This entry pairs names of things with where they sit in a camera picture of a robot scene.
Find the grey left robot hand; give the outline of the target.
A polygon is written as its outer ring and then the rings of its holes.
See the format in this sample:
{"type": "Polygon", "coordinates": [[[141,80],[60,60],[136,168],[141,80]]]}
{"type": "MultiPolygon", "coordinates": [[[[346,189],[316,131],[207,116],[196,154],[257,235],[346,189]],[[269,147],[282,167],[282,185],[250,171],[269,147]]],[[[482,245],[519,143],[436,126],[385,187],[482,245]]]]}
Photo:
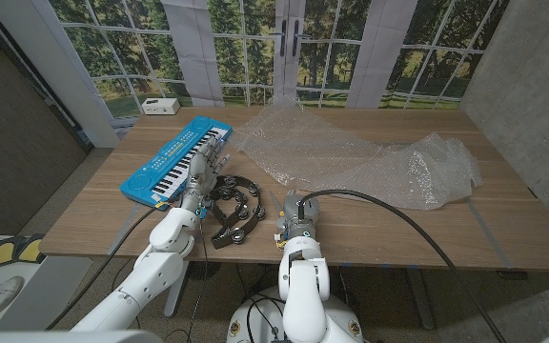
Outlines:
{"type": "Polygon", "coordinates": [[[228,154],[219,158],[225,144],[225,140],[212,137],[191,159],[187,183],[180,203],[182,209],[195,212],[203,198],[214,189],[217,176],[230,159],[228,154]]]}

